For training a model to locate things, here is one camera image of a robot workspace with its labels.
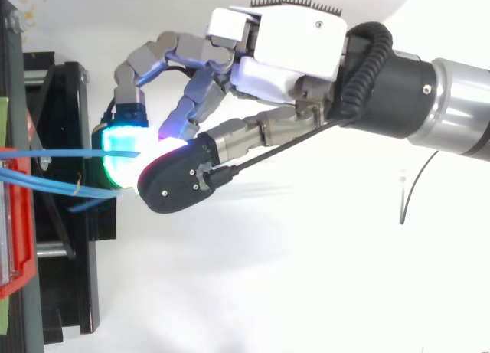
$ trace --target white wall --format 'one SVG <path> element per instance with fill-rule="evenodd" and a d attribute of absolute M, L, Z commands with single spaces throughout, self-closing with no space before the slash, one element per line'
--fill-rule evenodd
<path fill-rule="evenodd" d="M 26 51 L 90 71 L 95 126 L 130 51 L 164 30 L 202 34 L 213 8 L 249 0 L 12 1 L 34 7 Z M 490 67 L 488 0 L 316 1 L 350 26 L 385 21 L 398 50 Z M 145 88 L 152 124 L 184 85 L 172 72 Z M 227 98 L 204 128 L 261 109 Z M 400 170 L 414 175 L 430 153 L 333 129 L 178 214 L 125 194 L 118 240 L 97 244 L 101 326 L 66 329 L 47 351 L 490 351 L 490 164 L 436 157 L 401 227 Z"/>

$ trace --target white motor housing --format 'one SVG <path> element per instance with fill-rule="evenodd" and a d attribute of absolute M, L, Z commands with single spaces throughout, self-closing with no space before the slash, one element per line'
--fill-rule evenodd
<path fill-rule="evenodd" d="M 301 5 L 214 10 L 208 35 L 240 41 L 247 21 L 259 25 L 253 56 L 234 65 L 231 83 L 242 93 L 292 102 L 295 82 L 307 75 L 334 82 L 347 24 L 337 15 Z"/>

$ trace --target blue cable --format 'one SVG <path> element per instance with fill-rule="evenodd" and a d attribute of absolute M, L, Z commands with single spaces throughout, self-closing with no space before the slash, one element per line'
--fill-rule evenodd
<path fill-rule="evenodd" d="M 50 179 L 33 177 L 25 175 L 11 169 L 0 168 L 0 181 L 12 183 L 33 190 L 52 192 L 55 194 L 65 194 L 67 196 L 76 196 L 82 198 L 114 198 L 117 191 L 104 190 L 102 188 L 90 188 L 87 186 L 77 186 L 60 181 L 51 181 Z"/>
<path fill-rule="evenodd" d="M 104 151 L 98 149 L 43 149 L 43 150 L 19 150 L 13 152 L 0 152 L 0 160 L 16 159 L 16 158 L 37 158 L 42 156 L 50 156 L 52 158 L 65 157 L 103 157 L 103 156 L 120 156 L 124 158 L 135 158 L 139 152 L 123 152 L 123 151 Z"/>
<path fill-rule="evenodd" d="M 106 198 L 92 198 L 90 200 L 82 202 L 81 204 L 74 205 L 71 208 L 68 208 L 67 210 L 70 213 L 80 213 L 81 211 L 85 211 L 85 210 L 93 208 L 99 204 L 102 204 L 104 201 L 107 201 L 107 199 Z"/>
<path fill-rule="evenodd" d="M 62 191 L 71 191 L 72 193 L 76 191 L 78 188 L 78 192 L 81 194 L 86 194 L 87 197 L 92 197 L 92 194 L 106 194 L 102 193 L 100 188 L 91 188 L 86 186 L 77 187 L 76 185 L 72 185 L 71 183 L 60 182 L 60 181 L 52 181 L 49 179 L 34 177 L 31 175 L 24 175 L 22 173 L 16 171 L 10 171 L 9 173 L 3 172 L 0 170 L 0 179 L 7 178 L 7 181 L 10 178 L 16 179 L 18 181 L 24 181 L 27 185 L 37 185 L 46 188 L 56 188 Z"/>

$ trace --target cyan light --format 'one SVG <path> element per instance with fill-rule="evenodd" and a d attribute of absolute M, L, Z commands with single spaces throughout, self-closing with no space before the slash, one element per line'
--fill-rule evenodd
<path fill-rule="evenodd" d="M 107 177 L 121 188 L 133 187 L 137 190 L 139 175 L 148 164 L 184 145 L 187 145 L 186 141 L 172 137 L 159 142 L 158 133 L 147 127 L 114 126 L 104 129 L 103 150 L 141 152 L 136 158 L 104 156 L 103 164 Z"/>
<path fill-rule="evenodd" d="M 141 152 L 158 141 L 158 133 L 148 127 L 114 126 L 102 132 L 102 149 Z M 121 188 L 132 187 L 134 158 L 104 156 L 107 177 Z"/>

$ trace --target robotic hand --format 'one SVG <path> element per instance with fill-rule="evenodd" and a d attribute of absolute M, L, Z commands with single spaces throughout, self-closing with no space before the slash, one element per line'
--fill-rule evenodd
<path fill-rule="evenodd" d="M 391 45 L 383 25 L 348 31 L 338 9 L 306 0 L 217 8 L 206 38 L 162 33 L 116 69 L 114 120 L 147 126 L 140 87 L 179 68 L 169 65 L 175 62 L 191 79 L 159 137 L 188 144 L 145 168 L 139 194 L 153 211 L 180 211 L 240 170 L 337 125 L 490 160 L 490 73 L 422 62 Z M 195 137 L 227 93 L 278 107 Z M 262 145 L 278 147 L 226 166 Z"/>

